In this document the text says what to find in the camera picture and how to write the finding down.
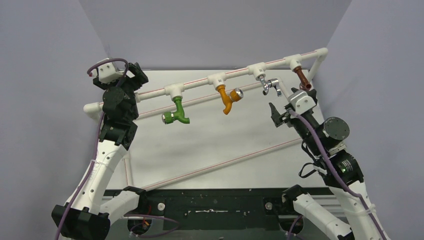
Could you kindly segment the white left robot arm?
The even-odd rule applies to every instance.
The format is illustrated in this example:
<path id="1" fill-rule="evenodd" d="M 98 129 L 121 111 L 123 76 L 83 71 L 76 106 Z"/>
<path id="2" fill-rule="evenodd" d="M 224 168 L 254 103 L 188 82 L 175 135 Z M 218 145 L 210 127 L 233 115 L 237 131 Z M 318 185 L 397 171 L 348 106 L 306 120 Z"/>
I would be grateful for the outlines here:
<path id="1" fill-rule="evenodd" d="M 101 88 L 102 114 L 97 125 L 95 150 L 84 177 L 63 205 L 56 205 L 51 217 L 57 230 L 54 239 L 104 240 L 111 225 L 125 212 L 141 215 L 147 211 L 148 200 L 143 190 L 128 187 L 118 197 L 123 203 L 112 203 L 118 209 L 102 205 L 104 192 L 119 161 L 128 153 L 138 126 L 136 91 L 149 79 L 140 65 L 121 58 L 100 61 L 87 70 L 97 75 L 93 84 Z"/>

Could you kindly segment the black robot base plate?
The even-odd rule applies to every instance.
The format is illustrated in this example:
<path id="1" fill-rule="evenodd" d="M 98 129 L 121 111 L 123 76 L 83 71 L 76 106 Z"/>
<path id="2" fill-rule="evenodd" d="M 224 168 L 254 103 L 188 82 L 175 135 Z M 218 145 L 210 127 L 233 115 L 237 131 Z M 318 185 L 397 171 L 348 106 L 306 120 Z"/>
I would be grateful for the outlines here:
<path id="1" fill-rule="evenodd" d="M 156 189 L 146 193 L 142 210 L 156 219 L 148 233 L 170 230 L 228 231 L 259 229 L 276 231 L 290 227 L 299 214 L 282 202 L 285 188 Z"/>

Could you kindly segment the white pvc pipe frame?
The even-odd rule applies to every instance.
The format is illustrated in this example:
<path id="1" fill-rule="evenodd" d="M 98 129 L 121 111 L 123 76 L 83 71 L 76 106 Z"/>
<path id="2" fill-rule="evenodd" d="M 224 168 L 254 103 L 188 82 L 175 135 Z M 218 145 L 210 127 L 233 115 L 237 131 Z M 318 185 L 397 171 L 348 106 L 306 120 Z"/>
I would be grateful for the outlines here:
<path id="1" fill-rule="evenodd" d="M 150 70 L 151 86 L 137 94 L 138 130 L 117 165 L 106 189 L 134 186 L 153 189 L 283 188 L 294 184 L 320 187 L 316 175 L 302 179 L 298 171 L 309 158 L 294 129 L 275 127 L 269 103 L 280 111 L 285 96 L 270 89 L 262 93 L 253 70 L 278 78 L 284 91 L 299 84 L 292 68 L 302 65 L 311 78 L 328 54 L 326 48 L 286 56 L 236 70 Z M 243 99 L 228 115 L 216 88 L 235 88 Z M 176 110 L 173 98 L 182 96 L 190 124 L 164 124 L 162 114 Z"/>

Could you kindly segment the brown plastic faucet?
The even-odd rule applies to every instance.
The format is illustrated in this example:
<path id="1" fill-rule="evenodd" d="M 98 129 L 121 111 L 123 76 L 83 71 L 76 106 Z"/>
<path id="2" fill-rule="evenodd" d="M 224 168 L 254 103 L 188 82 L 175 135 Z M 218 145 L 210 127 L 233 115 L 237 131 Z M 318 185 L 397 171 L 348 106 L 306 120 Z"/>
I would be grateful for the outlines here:
<path id="1" fill-rule="evenodd" d="M 295 74 L 297 74 L 299 80 L 300 80 L 300 84 L 299 84 L 299 88 L 301 90 L 304 91 L 309 91 L 312 88 L 312 85 L 310 84 L 310 82 L 308 81 L 308 79 L 306 78 L 306 76 L 303 73 L 303 69 L 301 66 L 297 66 L 292 70 Z"/>

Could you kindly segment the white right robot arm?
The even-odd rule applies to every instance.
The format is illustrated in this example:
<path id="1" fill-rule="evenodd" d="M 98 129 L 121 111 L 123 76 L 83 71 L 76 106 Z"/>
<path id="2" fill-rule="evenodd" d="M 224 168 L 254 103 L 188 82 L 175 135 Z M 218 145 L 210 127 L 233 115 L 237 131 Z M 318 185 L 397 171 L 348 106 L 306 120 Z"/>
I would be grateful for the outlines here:
<path id="1" fill-rule="evenodd" d="M 287 125 L 300 136 L 301 148 L 311 158 L 313 172 L 320 175 L 335 196 L 346 221 L 325 209 L 300 185 L 282 193 L 282 209 L 308 219 L 331 240 L 387 240 L 389 235 L 369 198 L 363 172 L 345 145 L 349 125 L 335 116 L 317 122 L 314 108 L 318 99 L 314 89 L 294 88 L 287 101 L 284 113 L 271 104 L 270 117 L 276 127 Z"/>

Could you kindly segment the green plastic faucet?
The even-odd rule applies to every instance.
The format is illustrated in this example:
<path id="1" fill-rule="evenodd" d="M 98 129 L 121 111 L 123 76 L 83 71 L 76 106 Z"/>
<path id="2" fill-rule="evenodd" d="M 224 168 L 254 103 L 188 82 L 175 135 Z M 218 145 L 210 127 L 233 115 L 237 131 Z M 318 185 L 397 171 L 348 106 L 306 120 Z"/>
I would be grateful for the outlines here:
<path id="1" fill-rule="evenodd" d="M 175 104 L 176 110 L 174 112 L 167 111 L 162 114 L 161 119 L 165 125 L 172 124 L 175 121 L 182 124 L 190 124 L 190 119 L 185 116 L 182 99 L 182 96 L 174 97 L 172 101 Z"/>

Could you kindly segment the orange plastic faucet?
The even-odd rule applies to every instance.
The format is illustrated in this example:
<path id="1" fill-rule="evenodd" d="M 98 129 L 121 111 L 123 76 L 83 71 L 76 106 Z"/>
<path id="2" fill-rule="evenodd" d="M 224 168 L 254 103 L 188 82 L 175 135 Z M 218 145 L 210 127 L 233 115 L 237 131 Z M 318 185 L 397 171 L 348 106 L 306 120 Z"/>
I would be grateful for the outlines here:
<path id="1" fill-rule="evenodd" d="M 221 100 L 225 106 L 223 113 L 228 115 L 232 109 L 232 105 L 235 102 L 240 101 L 244 97 L 244 93 L 240 88 L 234 88 L 229 93 L 226 93 L 225 85 L 219 85 L 216 88 L 216 91 L 219 93 Z"/>

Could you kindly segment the chrome metal faucet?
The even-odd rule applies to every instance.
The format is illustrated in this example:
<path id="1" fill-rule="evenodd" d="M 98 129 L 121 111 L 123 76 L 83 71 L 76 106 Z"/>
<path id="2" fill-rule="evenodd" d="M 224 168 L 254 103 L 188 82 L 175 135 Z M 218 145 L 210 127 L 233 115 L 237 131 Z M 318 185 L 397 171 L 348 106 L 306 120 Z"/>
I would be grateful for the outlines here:
<path id="1" fill-rule="evenodd" d="M 280 80 L 278 78 L 266 80 L 264 75 L 260 75 L 256 78 L 256 80 L 261 83 L 262 94 L 264 96 L 266 96 L 272 88 L 275 89 L 278 97 L 281 97 L 283 95 L 283 91 L 280 86 Z"/>

